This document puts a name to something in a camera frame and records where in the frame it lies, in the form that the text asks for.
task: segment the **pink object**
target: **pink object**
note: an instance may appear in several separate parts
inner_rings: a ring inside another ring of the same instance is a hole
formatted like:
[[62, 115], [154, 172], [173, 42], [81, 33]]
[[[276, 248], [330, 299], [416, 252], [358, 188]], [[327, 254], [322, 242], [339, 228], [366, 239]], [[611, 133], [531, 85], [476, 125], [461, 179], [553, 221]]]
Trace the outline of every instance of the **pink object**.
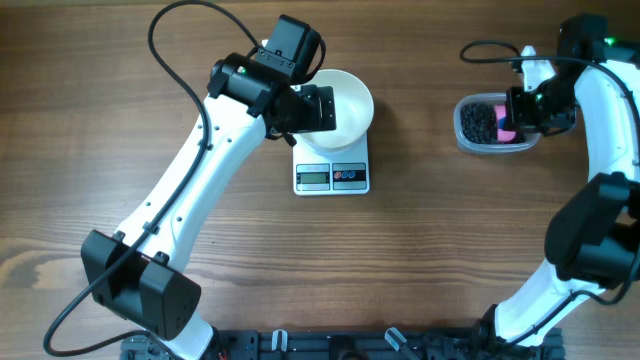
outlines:
[[496, 112], [496, 121], [498, 122], [498, 141], [509, 142], [515, 139], [515, 131], [505, 131], [500, 129], [500, 121], [507, 117], [507, 107], [504, 105], [494, 105], [493, 111]]

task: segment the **white scale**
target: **white scale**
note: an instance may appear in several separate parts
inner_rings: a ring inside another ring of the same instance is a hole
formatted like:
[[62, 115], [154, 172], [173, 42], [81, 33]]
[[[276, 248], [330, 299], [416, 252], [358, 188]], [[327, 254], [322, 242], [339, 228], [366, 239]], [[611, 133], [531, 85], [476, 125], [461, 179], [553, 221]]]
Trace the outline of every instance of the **white scale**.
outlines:
[[312, 149], [294, 135], [293, 191], [301, 196], [355, 195], [369, 192], [369, 156], [365, 133], [348, 148], [335, 152]]

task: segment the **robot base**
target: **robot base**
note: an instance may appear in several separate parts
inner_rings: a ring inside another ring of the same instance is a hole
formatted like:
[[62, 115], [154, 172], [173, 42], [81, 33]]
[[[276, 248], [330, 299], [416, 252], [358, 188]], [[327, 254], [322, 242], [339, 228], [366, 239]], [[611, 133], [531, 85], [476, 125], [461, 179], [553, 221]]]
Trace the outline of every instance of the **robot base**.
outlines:
[[[496, 357], [479, 353], [475, 358], [469, 354], [471, 329], [434, 329], [428, 332], [404, 332], [406, 350], [415, 357], [395, 351], [385, 340], [384, 332], [304, 332], [286, 334], [284, 346], [279, 339], [272, 343], [274, 334], [256, 331], [220, 331], [218, 349], [207, 354], [206, 359], [216, 360], [357, 360], [358, 357], [345, 349], [335, 349], [337, 339], [341, 343], [355, 344], [354, 352], [366, 353], [369, 360], [564, 360], [565, 351], [560, 329], [549, 331], [540, 347], [514, 347]], [[272, 349], [285, 348], [286, 351]], [[174, 360], [166, 352], [145, 337], [125, 340], [121, 347], [120, 360]]]

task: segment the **bowl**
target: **bowl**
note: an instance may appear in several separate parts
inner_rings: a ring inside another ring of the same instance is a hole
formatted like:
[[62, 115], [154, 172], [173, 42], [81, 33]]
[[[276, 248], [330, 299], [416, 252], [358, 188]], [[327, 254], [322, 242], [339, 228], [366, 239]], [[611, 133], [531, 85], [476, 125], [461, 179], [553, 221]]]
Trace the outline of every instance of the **bowl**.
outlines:
[[524, 134], [525, 142], [520, 144], [476, 144], [469, 141], [462, 132], [462, 118], [460, 110], [463, 106], [473, 103], [484, 103], [487, 105], [504, 105], [507, 102], [507, 95], [504, 93], [487, 93], [467, 96], [460, 100], [453, 111], [453, 129], [458, 140], [460, 150], [472, 154], [508, 154], [517, 151], [524, 151], [532, 148], [538, 140], [540, 134]]
[[307, 84], [331, 86], [336, 110], [336, 130], [296, 135], [318, 152], [348, 148], [362, 137], [373, 120], [373, 97], [357, 77], [342, 70], [320, 70]]

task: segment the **wooden tabletop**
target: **wooden tabletop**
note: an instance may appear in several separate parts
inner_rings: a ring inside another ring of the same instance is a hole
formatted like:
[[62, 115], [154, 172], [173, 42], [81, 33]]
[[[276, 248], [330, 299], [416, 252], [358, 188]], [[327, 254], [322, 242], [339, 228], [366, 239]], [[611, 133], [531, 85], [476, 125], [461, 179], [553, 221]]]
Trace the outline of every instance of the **wooden tabletop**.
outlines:
[[[297, 197], [291, 149], [265, 142], [210, 214], [187, 267], [203, 288], [204, 318], [266, 331], [470, 326], [540, 264], [547, 224], [585, 184], [588, 161], [582, 125], [520, 154], [460, 152], [456, 103], [518, 83], [507, 65], [461, 63], [460, 48], [500, 39], [553, 54], [559, 24], [582, 11], [607, 15], [612, 32], [637, 39], [636, 3], [224, 3], [259, 39], [281, 13], [310, 23], [328, 46], [324, 68], [367, 84], [376, 106], [372, 189]], [[46, 358], [44, 332], [87, 285], [85, 236], [113, 231], [138, 206], [193, 126], [195, 107], [147, 49], [160, 8], [0, 9], [0, 358]], [[250, 48], [205, 8], [168, 14], [156, 39], [201, 97], [211, 66]], [[576, 310], [560, 323], [567, 358], [637, 358], [638, 305], [632, 289], [616, 307]], [[133, 327], [85, 301], [55, 346]]]

